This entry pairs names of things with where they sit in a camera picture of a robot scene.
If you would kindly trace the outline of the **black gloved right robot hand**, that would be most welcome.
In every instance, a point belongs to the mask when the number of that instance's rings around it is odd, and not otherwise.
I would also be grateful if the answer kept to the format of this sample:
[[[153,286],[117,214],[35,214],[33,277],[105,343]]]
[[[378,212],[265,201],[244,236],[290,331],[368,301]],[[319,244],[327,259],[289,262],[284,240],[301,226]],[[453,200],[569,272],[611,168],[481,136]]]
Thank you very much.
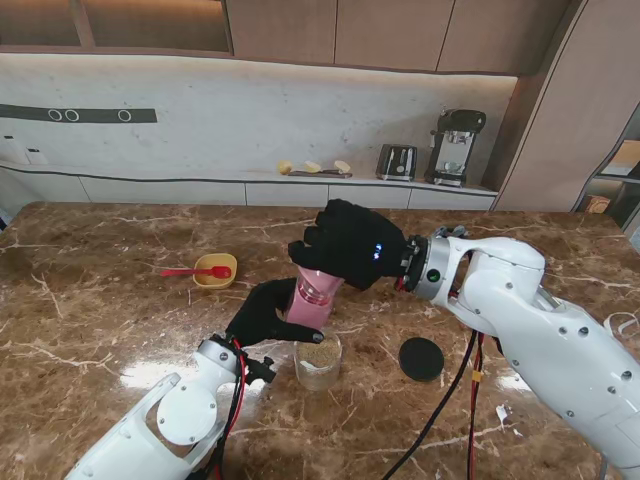
[[[361,291],[382,277],[404,275],[407,240],[381,214],[342,199],[330,200],[301,240],[288,245],[293,263],[341,278]]]

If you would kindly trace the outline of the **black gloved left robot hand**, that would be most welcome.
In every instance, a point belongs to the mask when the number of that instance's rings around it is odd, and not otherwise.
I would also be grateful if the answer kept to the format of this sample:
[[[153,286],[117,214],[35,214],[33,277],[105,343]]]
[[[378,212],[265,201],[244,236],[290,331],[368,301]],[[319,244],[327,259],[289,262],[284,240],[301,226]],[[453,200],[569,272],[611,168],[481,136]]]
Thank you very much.
[[[277,312],[287,309],[296,279],[286,278],[255,286],[225,330],[227,338],[248,347],[266,340],[319,344],[324,335],[313,328],[281,320]]]

